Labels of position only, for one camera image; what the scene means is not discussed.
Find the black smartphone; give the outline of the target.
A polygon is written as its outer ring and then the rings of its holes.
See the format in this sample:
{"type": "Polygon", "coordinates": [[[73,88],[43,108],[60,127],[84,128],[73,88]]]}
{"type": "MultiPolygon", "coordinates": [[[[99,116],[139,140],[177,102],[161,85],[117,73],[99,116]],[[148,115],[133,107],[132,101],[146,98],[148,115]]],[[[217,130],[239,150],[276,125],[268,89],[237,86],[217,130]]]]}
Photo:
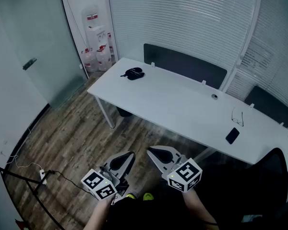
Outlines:
{"type": "Polygon", "coordinates": [[[234,127],[226,136],[226,141],[231,145],[237,139],[240,132],[234,127]]]}

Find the frosted glass door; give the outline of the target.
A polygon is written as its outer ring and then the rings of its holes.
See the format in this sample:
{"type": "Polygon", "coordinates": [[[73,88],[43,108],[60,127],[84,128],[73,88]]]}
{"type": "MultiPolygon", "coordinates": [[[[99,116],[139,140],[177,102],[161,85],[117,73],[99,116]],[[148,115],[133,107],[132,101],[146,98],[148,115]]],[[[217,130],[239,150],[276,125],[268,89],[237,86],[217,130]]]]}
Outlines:
{"type": "Polygon", "coordinates": [[[0,0],[3,28],[37,90],[59,108],[87,80],[62,0],[0,0]]]}

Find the large dispenser water bottle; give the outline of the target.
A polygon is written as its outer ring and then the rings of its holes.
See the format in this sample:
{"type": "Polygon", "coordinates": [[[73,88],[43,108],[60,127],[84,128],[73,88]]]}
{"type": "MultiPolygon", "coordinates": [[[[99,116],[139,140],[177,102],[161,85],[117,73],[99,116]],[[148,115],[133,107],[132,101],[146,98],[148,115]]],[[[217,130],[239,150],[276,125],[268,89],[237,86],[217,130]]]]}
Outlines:
{"type": "Polygon", "coordinates": [[[81,12],[81,16],[82,16],[82,22],[83,22],[85,29],[93,28],[93,27],[100,25],[98,14],[99,14],[99,9],[98,9],[98,6],[95,4],[88,5],[83,8],[81,12]]]}

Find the black office chair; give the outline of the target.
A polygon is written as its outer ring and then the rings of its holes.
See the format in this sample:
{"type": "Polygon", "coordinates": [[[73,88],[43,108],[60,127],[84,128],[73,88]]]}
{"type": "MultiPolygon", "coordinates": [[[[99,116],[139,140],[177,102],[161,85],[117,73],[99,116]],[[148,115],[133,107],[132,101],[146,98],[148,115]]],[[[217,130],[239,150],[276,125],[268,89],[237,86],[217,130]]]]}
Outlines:
{"type": "Polygon", "coordinates": [[[239,172],[231,190],[231,209],[242,224],[272,223],[288,215],[288,169],[281,149],[239,172]]]}

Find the person's black clothing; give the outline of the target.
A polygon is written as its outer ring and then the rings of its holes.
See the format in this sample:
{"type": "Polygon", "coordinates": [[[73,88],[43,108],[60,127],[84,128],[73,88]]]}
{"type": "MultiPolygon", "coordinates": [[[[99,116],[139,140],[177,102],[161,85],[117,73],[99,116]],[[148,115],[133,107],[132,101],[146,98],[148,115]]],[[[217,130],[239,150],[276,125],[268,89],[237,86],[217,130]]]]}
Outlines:
{"type": "Polygon", "coordinates": [[[104,230],[205,229],[189,212],[184,199],[171,206],[165,199],[140,201],[125,197],[110,207],[104,230]]]}

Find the black glasses case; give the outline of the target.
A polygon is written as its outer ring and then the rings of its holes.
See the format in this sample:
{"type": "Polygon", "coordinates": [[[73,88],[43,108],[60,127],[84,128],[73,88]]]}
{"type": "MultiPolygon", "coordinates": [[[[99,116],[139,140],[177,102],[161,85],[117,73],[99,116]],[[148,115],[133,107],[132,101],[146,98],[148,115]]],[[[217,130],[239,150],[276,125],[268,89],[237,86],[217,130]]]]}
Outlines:
{"type": "Polygon", "coordinates": [[[133,81],[144,77],[145,73],[142,71],[139,75],[131,74],[129,69],[125,72],[125,74],[121,75],[121,77],[127,77],[127,79],[133,81]]]}

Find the person's right forearm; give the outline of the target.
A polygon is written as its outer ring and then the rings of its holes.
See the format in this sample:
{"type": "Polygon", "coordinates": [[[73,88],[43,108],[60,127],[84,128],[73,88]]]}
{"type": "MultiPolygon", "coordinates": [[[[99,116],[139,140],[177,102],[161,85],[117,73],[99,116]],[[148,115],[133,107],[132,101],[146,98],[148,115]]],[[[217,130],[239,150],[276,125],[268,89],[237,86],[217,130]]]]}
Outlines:
{"type": "Polygon", "coordinates": [[[199,220],[205,230],[219,230],[216,220],[208,212],[193,188],[182,193],[182,196],[189,212],[199,220]]]}

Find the black tripod stand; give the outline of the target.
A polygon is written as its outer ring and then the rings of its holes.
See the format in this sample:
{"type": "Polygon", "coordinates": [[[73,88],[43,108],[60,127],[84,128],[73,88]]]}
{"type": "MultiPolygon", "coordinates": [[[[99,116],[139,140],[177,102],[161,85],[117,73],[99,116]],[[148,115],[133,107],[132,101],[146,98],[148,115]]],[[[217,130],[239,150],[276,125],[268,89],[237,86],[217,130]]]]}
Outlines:
{"type": "MultiPolygon", "coordinates": [[[[7,169],[4,169],[2,167],[0,167],[0,174],[2,177],[2,180],[4,180],[3,175],[4,174],[8,174],[10,176],[13,176],[15,178],[18,178],[20,180],[23,180],[27,183],[27,186],[29,187],[31,193],[33,194],[33,196],[35,197],[35,199],[37,200],[37,202],[40,204],[40,206],[43,208],[43,210],[47,213],[47,215],[52,219],[52,221],[61,229],[61,230],[65,230],[63,226],[61,226],[59,224],[59,222],[52,216],[52,214],[47,210],[47,208],[44,206],[44,204],[41,202],[41,200],[38,197],[38,190],[42,185],[41,180],[37,181],[37,180],[33,180],[27,177],[23,177],[21,175],[18,175],[16,173],[10,172],[7,169]]],[[[55,174],[54,171],[47,171],[46,172],[46,179],[50,174],[55,174]]]]}

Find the long dark desk partition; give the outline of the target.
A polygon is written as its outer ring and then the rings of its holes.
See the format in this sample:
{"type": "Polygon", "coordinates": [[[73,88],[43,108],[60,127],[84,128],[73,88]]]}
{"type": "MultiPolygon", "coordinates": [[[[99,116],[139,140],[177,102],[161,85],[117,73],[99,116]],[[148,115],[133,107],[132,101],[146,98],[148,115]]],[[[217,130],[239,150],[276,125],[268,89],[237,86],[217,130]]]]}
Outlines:
{"type": "Polygon", "coordinates": [[[152,44],[144,44],[144,62],[219,89],[227,70],[196,57],[152,44]]]}

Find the person's left forearm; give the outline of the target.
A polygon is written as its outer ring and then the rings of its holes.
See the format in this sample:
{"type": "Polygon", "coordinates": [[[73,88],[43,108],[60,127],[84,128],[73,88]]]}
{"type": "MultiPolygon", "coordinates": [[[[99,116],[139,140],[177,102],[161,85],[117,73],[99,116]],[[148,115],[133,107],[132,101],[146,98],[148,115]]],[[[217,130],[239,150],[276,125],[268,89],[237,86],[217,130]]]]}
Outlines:
{"type": "Polygon", "coordinates": [[[102,230],[115,195],[100,200],[83,230],[102,230]]]}

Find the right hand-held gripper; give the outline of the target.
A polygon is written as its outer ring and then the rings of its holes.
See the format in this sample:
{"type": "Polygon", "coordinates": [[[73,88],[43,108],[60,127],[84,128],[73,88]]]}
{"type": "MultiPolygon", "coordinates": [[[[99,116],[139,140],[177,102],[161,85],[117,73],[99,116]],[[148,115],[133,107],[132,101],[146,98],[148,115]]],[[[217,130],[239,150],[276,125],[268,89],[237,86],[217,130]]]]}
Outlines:
{"type": "Polygon", "coordinates": [[[200,182],[203,170],[192,158],[187,159],[175,148],[162,145],[150,146],[147,154],[162,172],[162,178],[170,187],[188,192],[200,182]]]}

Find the black waste bin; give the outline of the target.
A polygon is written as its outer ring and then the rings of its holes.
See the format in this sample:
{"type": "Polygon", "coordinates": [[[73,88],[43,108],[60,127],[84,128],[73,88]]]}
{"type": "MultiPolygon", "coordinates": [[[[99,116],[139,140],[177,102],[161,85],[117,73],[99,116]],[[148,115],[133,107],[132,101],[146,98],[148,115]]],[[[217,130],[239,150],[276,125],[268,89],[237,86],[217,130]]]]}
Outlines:
{"type": "Polygon", "coordinates": [[[124,109],[121,109],[119,107],[117,107],[117,111],[119,112],[120,116],[122,116],[122,117],[130,117],[130,116],[132,116],[132,113],[130,113],[130,112],[124,110],[124,109]]]}

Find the short dark desk partition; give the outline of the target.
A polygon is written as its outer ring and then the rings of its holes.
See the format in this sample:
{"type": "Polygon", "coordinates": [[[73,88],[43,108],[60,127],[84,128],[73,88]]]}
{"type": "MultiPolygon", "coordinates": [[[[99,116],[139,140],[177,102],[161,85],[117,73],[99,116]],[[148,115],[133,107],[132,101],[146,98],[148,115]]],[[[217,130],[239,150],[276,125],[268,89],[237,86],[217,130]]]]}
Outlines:
{"type": "Polygon", "coordinates": [[[288,107],[259,86],[253,87],[244,102],[288,128],[288,107]]]}

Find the white desk leg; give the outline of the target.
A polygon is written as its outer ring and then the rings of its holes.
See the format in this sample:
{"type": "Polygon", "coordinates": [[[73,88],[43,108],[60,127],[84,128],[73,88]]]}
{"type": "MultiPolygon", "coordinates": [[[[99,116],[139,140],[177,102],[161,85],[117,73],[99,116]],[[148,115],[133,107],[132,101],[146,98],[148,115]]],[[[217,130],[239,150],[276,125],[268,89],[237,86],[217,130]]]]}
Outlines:
{"type": "Polygon", "coordinates": [[[207,147],[204,151],[202,151],[199,155],[197,155],[195,158],[193,158],[193,160],[196,163],[200,163],[201,161],[205,160],[206,158],[208,158],[209,156],[211,156],[212,154],[214,154],[216,152],[216,150],[214,148],[211,147],[207,147]]]}
{"type": "Polygon", "coordinates": [[[106,102],[104,100],[100,99],[97,96],[95,96],[95,99],[96,99],[96,101],[97,101],[97,103],[98,103],[98,105],[99,105],[99,107],[100,107],[100,109],[101,109],[106,121],[108,122],[109,126],[112,129],[114,129],[115,128],[115,123],[113,122],[112,117],[111,117],[111,115],[110,115],[110,113],[108,111],[106,102]]]}

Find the white water dispenser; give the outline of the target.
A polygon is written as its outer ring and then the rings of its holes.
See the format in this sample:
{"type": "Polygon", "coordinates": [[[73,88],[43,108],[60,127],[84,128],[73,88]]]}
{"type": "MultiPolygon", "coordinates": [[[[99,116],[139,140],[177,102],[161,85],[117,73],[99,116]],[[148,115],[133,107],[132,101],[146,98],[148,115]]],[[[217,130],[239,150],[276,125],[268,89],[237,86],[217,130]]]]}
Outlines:
{"type": "Polygon", "coordinates": [[[88,44],[93,51],[97,51],[101,46],[105,46],[106,51],[110,53],[108,45],[108,34],[106,32],[105,25],[95,27],[89,26],[86,30],[86,36],[88,44]]]}

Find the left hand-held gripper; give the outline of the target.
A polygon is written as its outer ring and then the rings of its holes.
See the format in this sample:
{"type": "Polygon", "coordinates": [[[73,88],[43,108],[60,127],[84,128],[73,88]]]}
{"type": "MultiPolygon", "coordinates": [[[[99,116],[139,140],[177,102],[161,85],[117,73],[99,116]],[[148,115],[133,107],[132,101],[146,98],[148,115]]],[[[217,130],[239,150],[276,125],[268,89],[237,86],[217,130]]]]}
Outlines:
{"type": "Polygon", "coordinates": [[[110,156],[96,170],[91,169],[81,180],[83,186],[99,201],[118,193],[126,192],[129,184],[125,177],[135,162],[132,151],[119,152],[110,156]]]}

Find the dark-framed eyeglasses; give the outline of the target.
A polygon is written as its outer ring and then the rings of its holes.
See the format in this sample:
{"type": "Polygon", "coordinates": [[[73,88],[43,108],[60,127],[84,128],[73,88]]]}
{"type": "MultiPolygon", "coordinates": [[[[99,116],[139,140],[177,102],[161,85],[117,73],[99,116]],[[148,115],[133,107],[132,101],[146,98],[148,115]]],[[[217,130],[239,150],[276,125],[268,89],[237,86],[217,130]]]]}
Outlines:
{"type": "Polygon", "coordinates": [[[237,123],[241,127],[244,127],[244,120],[243,120],[243,111],[234,107],[231,112],[231,120],[234,123],[237,123]]]}

